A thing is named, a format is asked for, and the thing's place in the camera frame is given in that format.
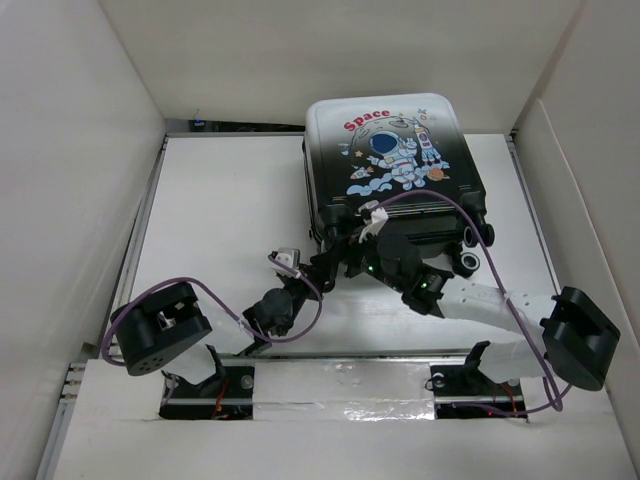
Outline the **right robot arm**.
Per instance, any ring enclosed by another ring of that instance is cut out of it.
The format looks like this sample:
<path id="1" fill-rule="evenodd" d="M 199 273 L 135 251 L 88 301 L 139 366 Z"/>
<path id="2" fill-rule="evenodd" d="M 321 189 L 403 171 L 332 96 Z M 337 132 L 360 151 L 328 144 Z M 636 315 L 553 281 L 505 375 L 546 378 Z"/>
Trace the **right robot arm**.
<path id="1" fill-rule="evenodd" d="M 398 292 L 413 312 L 472 321 L 519 335 L 519 340 L 476 344 L 462 368 L 474 393 L 496 383 L 553 372 L 567 384 L 600 391 L 620 340 L 620 331 L 582 290 L 558 295 L 502 291 L 423 262 L 401 235 L 367 235 L 348 247 L 347 272 L 365 273 Z"/>

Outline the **white space print suitcase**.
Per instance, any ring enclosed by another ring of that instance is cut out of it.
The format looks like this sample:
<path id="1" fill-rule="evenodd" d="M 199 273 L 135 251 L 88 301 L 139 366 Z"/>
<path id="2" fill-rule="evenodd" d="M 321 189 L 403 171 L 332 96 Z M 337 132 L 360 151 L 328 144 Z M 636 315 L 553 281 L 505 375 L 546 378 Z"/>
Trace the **white space print suitcase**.
<path id="1" fill-rule="evenodd" d="M 322 100 L 306 113 L 304 169 L 310 235 L 319 250 L 362 226 L 359 208 L 386 207 L 385 234 L 400 234 L 425 258 L 445 254 L 470 277 L 471 253 L 491 246 L 486 190 L 450 102 L 434 93 Z"/>

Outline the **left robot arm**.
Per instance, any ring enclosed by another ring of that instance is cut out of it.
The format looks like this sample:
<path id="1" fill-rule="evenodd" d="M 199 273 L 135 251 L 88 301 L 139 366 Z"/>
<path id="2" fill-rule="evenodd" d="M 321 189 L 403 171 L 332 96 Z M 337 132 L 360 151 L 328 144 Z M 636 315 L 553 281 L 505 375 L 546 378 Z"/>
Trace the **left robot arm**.
<path id="1" fill-rule="evenodd" d="M 184 387 L 191 395 L 220 396 L 228 385 L 229 374 L 211 345 L 206 347 L 214 365 L 194 365 L 188 381 L 165 366 L 212 332 L 208 318 L 199 307 L 197 289 L 201 289 L 241 329 L 253 343 L 247 355 L 273 344 L 292 343 L 310 333 L 320 319 L 323 295 L 335 286 L 339 264 L 347 258 L 348 246 L 334 244 L 317 254 L 308 264 L 298 262 L 295 249 L 271 252 L 267 259 L 282 282 L 271 289 L 241 315 L 237 315 L 203 282 L 192 277 L 162 281 L 119 307 L 101 346 L 103 358 L 126 369 L 131 376 L 143 376 L 160 370 L 171 382 L 171 391 Z"/>

